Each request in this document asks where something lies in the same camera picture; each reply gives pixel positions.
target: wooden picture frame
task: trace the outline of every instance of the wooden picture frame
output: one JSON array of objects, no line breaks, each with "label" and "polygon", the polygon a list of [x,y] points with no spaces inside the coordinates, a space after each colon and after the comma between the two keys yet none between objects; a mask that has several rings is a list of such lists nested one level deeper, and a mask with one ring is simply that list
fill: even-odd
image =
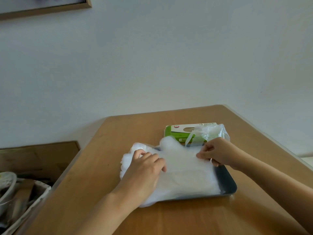
[{"label": "wooden picture frame", "polygon": [[6,19],[13,19],[13,18],[20,18],[20,17],[27,17],[27,16],[36,16],[36,15],[44,15],[54,12],[61,12],[61,11],[71,11],[71,10],[78,10],[78,9],[85,9],[91,8],[91,1],[85,0],[82,3],[74,3],[68,5],[61,5],[61,6],[53,6],[53,7],[44,7],[44,8],[37,8],[32,10],[25,10],[25,11],[13,11],[7,13],[0,13],[0,21]]}]

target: plastic bag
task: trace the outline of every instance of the plastic bag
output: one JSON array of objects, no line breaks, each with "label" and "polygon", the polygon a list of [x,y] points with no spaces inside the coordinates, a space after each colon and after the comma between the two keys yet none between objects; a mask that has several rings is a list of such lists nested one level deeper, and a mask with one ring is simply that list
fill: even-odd
[{"label": "plastic bag", "polygon": [[133,153],[143,149],[158,153],[166,161],[167,172],[160,172],[159,182],[151,196],[140,206],[150,206],[158,201],[188,199],[221,194],[214,166],[208,160],[198,159],[201,147],[184,147],[171,136],[160,141],[160,151],[142,143],[135,143],[122,158],[120,178],[131,164]]},{"label": "plastic bag", "polygon": [[191,147],[202,146],[204,140],[207,142],[218,137],[230,140],[228,133],[225,130],[223,124],[210,124],[206,126],[195,126],[194,130],[191,131],[188,138],[186,139],[185,146],[188,145],[191,138],[195,136],[191,142]]}]

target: person's right arm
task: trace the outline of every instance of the person's right arm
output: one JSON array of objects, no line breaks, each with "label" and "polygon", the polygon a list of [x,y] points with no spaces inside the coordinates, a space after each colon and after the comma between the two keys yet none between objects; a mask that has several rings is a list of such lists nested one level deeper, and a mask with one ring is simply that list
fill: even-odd
[{"label": "person's right arm", "polygon": [[197,154],[212,159],[215,166],[225,164],[249,176],[280,206],[313,234],[313,189],[250,156],[231,142],[216,138],[207,142]]}]

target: person's left hand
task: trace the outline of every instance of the person's left hand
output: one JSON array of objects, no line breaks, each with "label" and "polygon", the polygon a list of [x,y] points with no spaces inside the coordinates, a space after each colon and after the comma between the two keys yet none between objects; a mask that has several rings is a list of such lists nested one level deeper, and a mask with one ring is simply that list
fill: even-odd
[{"label": "person's left hand", "polygon": [[131,165],[112,193],[118,193],[123,205],[134,210],[155,190],[161,170],[166,172],[163,158],[142,149],[136,150]]}]

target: person's left arm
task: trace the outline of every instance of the person's left arm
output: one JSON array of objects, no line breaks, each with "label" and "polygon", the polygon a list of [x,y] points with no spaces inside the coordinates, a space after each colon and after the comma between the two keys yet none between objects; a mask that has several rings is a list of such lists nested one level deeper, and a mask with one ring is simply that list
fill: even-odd
[{"label": "person's left arm", "polygon": [[163,158],[139,149],[117,187],[104,196],[75,235],[111,235],[123,220],[141,205],[157,186],[161,170],[166,172]]}]

